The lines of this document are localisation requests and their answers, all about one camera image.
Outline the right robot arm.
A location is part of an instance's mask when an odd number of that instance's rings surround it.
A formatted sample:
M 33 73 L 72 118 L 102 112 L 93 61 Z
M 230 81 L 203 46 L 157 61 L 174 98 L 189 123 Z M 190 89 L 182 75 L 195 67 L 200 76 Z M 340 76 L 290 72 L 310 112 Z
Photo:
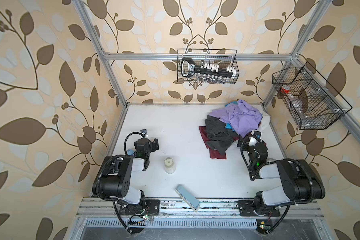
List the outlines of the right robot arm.
M 325 187 L 318 175 L 304 160 L 268 160 L 268 148 L 260 133 L 247 135 L 238 142 L 250 181 L 280 180 L 280 186 L 258 191 L 252 200 L 239 200 L 242 217 L 279 217 L 275 223 L 260 223 L 257 232 L 270 235 L 284 220 L 291 206 L 310 204 L 323 199 Z

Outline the dark grey cloth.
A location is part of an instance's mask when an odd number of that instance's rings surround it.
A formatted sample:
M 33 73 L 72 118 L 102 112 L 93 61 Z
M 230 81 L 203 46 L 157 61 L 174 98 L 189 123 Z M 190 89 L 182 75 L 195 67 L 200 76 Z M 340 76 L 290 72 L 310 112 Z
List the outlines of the dark grey cloth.
M 239 135 L 230 129 L 225 128 L 226 123 L 220 121 L 219 118 L 210 115 L 205 119 L 205 132 L 207 135 L 206 144 L 210 150 L 217 151 L 220 155 L 224 155 L 227 149 L 239 139 Z

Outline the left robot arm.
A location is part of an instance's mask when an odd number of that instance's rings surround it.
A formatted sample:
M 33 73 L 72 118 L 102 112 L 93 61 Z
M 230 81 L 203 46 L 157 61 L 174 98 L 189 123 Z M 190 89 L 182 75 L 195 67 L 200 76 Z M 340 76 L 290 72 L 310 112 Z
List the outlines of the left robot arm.
M 93 195 L 113 204 L 119 222 L 131 235 L 141 232 L 139 225 L 152 222 L 160 211 L 160 200 L 147 200 L 144 191 L 131 186 L 132 173 L 146 171 L 151 153 L 157 150 L 159 141 L 149 140 L 147 130 L 128 134 L 125 153 L 105 157 L 93 184 Z

